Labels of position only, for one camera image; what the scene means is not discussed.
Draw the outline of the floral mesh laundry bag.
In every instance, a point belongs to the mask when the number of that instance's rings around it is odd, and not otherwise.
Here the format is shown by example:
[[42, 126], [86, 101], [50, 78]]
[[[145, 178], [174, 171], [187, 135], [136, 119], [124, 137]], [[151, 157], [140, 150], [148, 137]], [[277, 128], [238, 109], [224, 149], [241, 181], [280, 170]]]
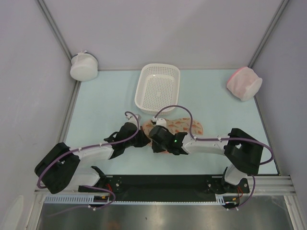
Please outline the floral mesh laundry bag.
[[[167, 122], [167, 129], [174, 135], [178, 132], [189, 132], [190, 127], [190, 118], [184, 117], [174, 120], [168, 120]], [[143, 130], [147, 137], [149, 137], [150, 131], [154, 128], [154, 125], [151, 123], [151, 119], [147, 120], [142, 125]], [[192, 122], [192, 128], [191, 128], [192, 134], [194, 135], [203, 135], [203, 127], [202, 124], [197, 121], [193, 120]]]

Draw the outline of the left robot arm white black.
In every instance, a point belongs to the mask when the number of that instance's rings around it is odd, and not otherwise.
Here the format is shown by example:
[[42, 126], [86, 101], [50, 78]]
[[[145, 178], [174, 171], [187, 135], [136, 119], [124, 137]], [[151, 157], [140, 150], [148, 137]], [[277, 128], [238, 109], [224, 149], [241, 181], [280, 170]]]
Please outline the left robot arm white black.
[[143, 128], [131, 122], [126, 122], [100, 144], [70, 149], [65, 143], [58, 143], [35, 167], [37, 187], [57, 194], [70, 184], [81, 159], [97, 156], [110, 160], [122, 155], [129, 147], [142, 148], [149, 143]]

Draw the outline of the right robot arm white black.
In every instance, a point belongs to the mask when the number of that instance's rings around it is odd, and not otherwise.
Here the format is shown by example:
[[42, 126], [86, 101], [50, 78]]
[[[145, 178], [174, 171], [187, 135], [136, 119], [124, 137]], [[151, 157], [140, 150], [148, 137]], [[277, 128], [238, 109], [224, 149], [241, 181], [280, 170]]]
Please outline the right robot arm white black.
[[225, 192], [237, 190], [243, 178], [259, 172], [263, 146], [238, 128], [233, 128], [226, 136], [201, 140], [200, 137], [192, 138], [187, 132], [172, 134], [164, 126], [155, 126], [149, 132], [149, 138], [152, 140], [154, 153], [208, 153], [227, 157], [231, 165], [226, 167], [221, 178], [221, 186]]

